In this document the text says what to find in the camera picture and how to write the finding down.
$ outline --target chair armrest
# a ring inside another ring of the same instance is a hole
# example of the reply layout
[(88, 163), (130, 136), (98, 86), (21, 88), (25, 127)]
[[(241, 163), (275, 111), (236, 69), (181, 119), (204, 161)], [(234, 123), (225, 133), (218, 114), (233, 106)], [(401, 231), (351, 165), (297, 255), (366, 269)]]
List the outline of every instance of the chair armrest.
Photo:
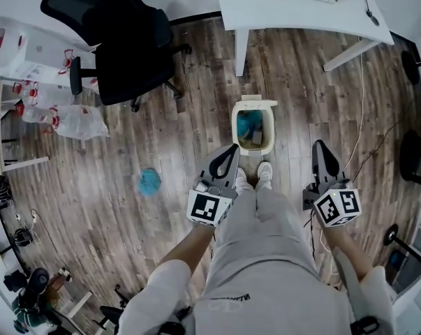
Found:
[(74, 58), (69, 68), (69, 79), (71, 81), (71, 93), (76, 96), (82, 93), (81, 61), (79, 57)]
[(170, 21), (168, 21), (167, 15), (160, 9), (153, 10), (149, 14), (157, 48), (167, 47), (173, 39)]

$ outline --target white trash bin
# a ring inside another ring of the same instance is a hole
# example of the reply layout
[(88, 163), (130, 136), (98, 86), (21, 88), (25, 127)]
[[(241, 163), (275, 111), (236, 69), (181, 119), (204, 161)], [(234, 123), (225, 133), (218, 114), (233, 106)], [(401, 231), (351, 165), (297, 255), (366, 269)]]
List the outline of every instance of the white trash bin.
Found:
[[(262, 156), (271, 152), (275, 142), (274, 114), (272, 108), (277, 105), (276, 100), (262, 100), (260, 94), (242, 96), (232, 110), (232, 140), (239, 145), (239, 152), (246, 156)], [(238, 140), (237, 115), (243, 110), (261, 110), (263, 115), (263, 141), (260, 147), (244, 148)]]

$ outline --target black office chair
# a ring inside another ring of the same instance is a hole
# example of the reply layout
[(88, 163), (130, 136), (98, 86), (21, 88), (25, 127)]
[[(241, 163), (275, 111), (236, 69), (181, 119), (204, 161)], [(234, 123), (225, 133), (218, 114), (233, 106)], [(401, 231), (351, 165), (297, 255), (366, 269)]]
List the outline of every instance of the black office chair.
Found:
[(100, 311), (104, 315), (104, 318), (100, 321), (92, 320), (95, 322), (101, 329), (106, 330), (105, 324), (108, 322), (108, 320), (115, 325), (114, 334), (117, 335), (117, 332), (119, 331), (119, 319), (122, 313), (124, 312), (124, 309), (129, 303), (129, 299), (126, 298), (122, 293), (120, 293), (120, 285), (116, 284), (114, 291), (120, 298), (120, 307), (121, 309), (114, 308), (112, 306), (101, 306)]
[(170, 48), (172, 32), (162, 10), (142, 0), (43, 0), (41, 11), (97, 45), (96, 69), (81, 68), (76, 57), (70, 67), (71, 91), (82, 92), (82, 78), (97, 77), (104, 105), (131, 101), (140, 108), (139, 96), (165, 84), (175, 98), (182, 94), (169, 79), (175, 74), (173, 54), (191, 53), (189, 45)]

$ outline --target plastic bag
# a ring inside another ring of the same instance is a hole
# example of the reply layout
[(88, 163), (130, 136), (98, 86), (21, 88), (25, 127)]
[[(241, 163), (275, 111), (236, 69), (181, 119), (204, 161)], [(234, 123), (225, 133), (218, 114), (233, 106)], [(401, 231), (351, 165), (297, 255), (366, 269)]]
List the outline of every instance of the plastic bag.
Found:
[(22, 117), (22, 120), (27, 123), (50, 123), (52, 120), (52, 112), (50, 110), (24, 104), (16, 105), (15, 110)]
[(74, 99), (74, 95), (68, 87), (31, 81), (15, 83), (13, 91), (18, 94), (25, 105), (31, 105), (40, 109), (71, 105)]
[(53, 130), (61, 136), (79, 140), (89, 140), (92, 137), (109, 137), (100, 111), (88, 105), (69, 105), (51, 108)]

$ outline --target electrical cord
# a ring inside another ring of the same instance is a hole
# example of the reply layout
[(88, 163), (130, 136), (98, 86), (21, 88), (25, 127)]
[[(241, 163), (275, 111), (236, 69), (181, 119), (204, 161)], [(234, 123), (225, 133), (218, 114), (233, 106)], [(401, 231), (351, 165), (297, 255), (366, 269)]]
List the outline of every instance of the electrical cord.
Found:
[(313, 247), (313, 258), (314, 258), (314, 262), (316, 261), (316, 247), (314, 246), (314, 235), (313, 235), (313, 216), (314, 216), (314, 210), (311, 211), (311, 217), (309, 219), (309, 224), (311, 227), (311, 245)]
[(389, 132), (395, 127), (397, 126), (399, 123), (402, 122), (403, 118), (405, 117), (406, 113), (409, 111), (409, 108), (412, 106), (412, 104), (414, 104), (414, 102), (421, 97), (421, 94), (418, 94), (417, 96), (415, 96), (413, 98), (413, 100), (408, 104), (408, 106), (405, 108), (404, 112), (401, 113), (401, 116), (399, 118), (399, 120), (397, 122), (395, 122), (390, 128), (387, 129), (387, 131), (384, 134), (384, 138), (381, 140), (381, 142), (378, 144), (378, 146), (369, 153), (369, 155), (364, 159), (364, 161), (361, 162), (361, 165), (359, 166), (358, 171), (356, 172), (356, 175), (353, 179), (353, 183), (356, 181), (357, 176), (359, 175), (359, 173), (362, 170), (362, 167), (364, 166), (364, 164), (374, 155), (378, 152), (378, 150), (382, 147), (382, 145), (384, 144), (384, 141), (387, 137), (387, 135), (389, 134)]
[(357, 139), (355, 143), (355, 147), (353, 148), (353, 151), (350, 154), (350, 158), (348, 158), (347, 164), (345, 164), (345, 168), (350, 165), (351, 159), (353, 158), (353, 155), (356, 151), (357, 145), (359, 144), (359, 140), (361, 138), (361, 131), (362, 131), (362, 125), (364, 123), (364, 99), (365, 99), (365, 83), (364, 83), (364, 65), (362, 64), (362, 54), (361, 54), (361, 83), (362, 83), (362, 102), (361, 102), (361, 122), (359, 125), (359, 133), (357, 134)]
[(312, 219), (312, 217), (313, 217), (313, 212), (314, 212), (314, 210), (312, 210), (311, 211), (311, 215), (310, 215), (310, 217), (309, 217), (309, 220), (304, 224), (304, 226), (303, 226), (303, 228), (305, 228), (307, 225), (308, 225), (308, 223), (310, 223), (311, 222), (311, 219)]
[[(322, 236), (323, 236), (323, 231), (322, 230), (320, 230), (320, 244), (322, 245), (322, 247), (327, 251), (327, 252), (329, 252), (329, 253), (331, 253), (331, 251), (323, 244), (323, 242), (322, 242)], [(337, 276), (337, 275), (339, 275), (339, 273), (334, 273), (333, 272), (333, 260), (334, 260), (334, 258), (333, 258), (333, 256), (331, 255), (331, 260), (330, 260), (330, 273), (331, 273), (331, 275), (332, 276)]]
[(377, 19), (376, 17), (374, 17), (374, 16), (373, 16), (372, 11), (370, 10), (370, 7), (369, 7), (369, 0), (365, 0), (365, 3), (366, 3), (366, 5), (367, 5), (367, 11), (366, 11), (365, 13), (367, 14), (367, 16), (368, 16), (368, 17), (370, 17), (371, 21), (373, 21), (373, 23), (374, 23), (376, 26), (379, 26), (379, 21), (378, 21), (378, 19)]
[[(216, 242), (215, 234), (213, 234), (213, 240)], [(209, 246), (210, 248), (210, 260), (213, 260), (213, 246)]]

